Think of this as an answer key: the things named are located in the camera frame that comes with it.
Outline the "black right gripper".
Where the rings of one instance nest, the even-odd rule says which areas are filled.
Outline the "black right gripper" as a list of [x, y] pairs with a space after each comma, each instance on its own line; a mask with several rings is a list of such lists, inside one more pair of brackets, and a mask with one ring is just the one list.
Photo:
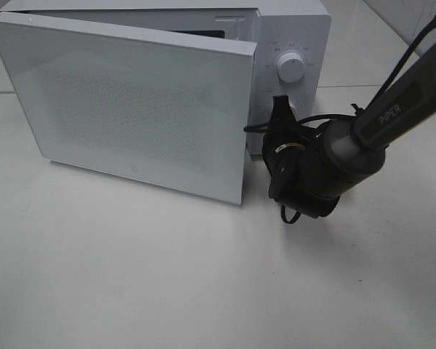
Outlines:
[[272, 112], [263, 137], [262, 155], [271, 176], [268, 196], [290, 199], [300, 177], [299, 158], [312, 141], [312, 128], [296, 122], [288, 95], [272, 98]]

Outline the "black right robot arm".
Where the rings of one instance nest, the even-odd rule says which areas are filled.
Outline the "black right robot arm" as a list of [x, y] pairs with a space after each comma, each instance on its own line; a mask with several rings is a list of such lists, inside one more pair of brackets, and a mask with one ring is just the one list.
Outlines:
[[326, 217], [341, 195], [376, 174], [387, 147], [436, 113], [436, 42], [382, 96], [355, 117], [323, 116], [307, 127], [288, 96], [273, 98], [262, 155], [268, 196], [286, 224]]

